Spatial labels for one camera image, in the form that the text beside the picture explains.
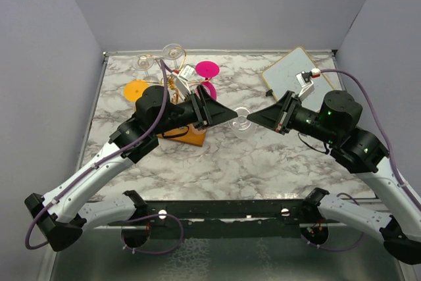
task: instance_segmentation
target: marble table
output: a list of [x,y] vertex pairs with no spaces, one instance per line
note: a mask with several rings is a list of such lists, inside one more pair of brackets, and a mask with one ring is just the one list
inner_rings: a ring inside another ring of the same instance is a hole
[[[218,101],[232,109],[244,105],[256,111],[275,102],[274,98],[265,96],[268,88],[261,72],[283,55],[285,53],[190,53],[186,63],[217,63],[220,74],[212,82]],[[108,59],[84,151],[85,163],[133,113],[134,104],[122,94],[128,82],[143,76],[133,69],[133,57],[110,56]],[[319,68],[334,68],[330,52],[313,53],[312,59]],[[149,72],[160,74],[157,65]],[[340,89],[335,74],[330,76],[330,81]],[[318,97],[321,103],[323,96]],[[306,140],[322,148],[319,141]],[[223,124],[207,131],[202,147],[169,140],[159,142],[153,152],[112,179],[93,200],[115,197],[125,190],[136,190],[144,199],[299,199],[314,187],[359,198],[374,197],[364,183],[332,157],[300,142],[296,132],[282,136],[258,127],[252,138],[240,140],[228,124]]]

